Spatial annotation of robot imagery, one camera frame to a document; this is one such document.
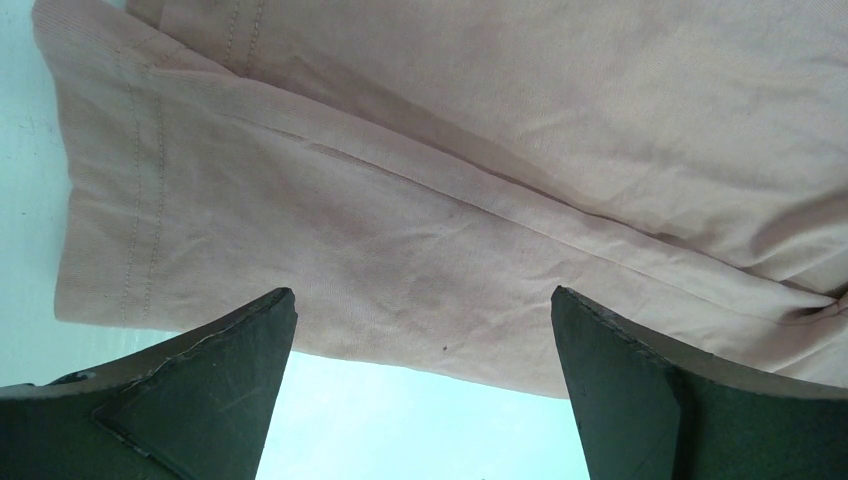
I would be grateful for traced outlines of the dusty pink graphic t-shirt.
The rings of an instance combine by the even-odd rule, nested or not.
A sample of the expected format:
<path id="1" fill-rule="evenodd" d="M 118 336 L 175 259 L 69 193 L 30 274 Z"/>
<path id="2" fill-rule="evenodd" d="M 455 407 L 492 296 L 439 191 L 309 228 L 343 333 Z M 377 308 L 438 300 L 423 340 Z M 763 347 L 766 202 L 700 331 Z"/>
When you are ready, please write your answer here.
<path id="1" fill-rule="evenodd" d="M 847 383 L 843 1 L 38 1 L 72 191 L 59 320 L 554 397 L 570 287 Z"/>

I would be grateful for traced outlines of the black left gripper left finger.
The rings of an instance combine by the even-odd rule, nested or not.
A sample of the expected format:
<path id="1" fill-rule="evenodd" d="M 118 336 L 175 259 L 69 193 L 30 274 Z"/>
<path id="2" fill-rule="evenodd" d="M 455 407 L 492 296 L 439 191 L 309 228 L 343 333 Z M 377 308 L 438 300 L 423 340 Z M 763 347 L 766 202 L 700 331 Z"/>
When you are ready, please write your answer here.
<path id="1" fill-rule="evenodd" d="M 292 348 L 294 293 L 123 358 L 1 391 L 5 479 L 252 479 Z"/>

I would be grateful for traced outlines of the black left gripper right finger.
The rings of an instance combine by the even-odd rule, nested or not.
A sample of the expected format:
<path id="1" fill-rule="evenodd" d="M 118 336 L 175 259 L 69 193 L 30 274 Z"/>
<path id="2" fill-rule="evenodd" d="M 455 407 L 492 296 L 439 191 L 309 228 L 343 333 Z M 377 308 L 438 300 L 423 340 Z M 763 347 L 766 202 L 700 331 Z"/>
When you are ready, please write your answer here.
<path id="1" fill-rule="evenodd" d="M 555 343 L 593 479 L 843 479 L 847 392 L 728 361 L 580 293 Z"/>

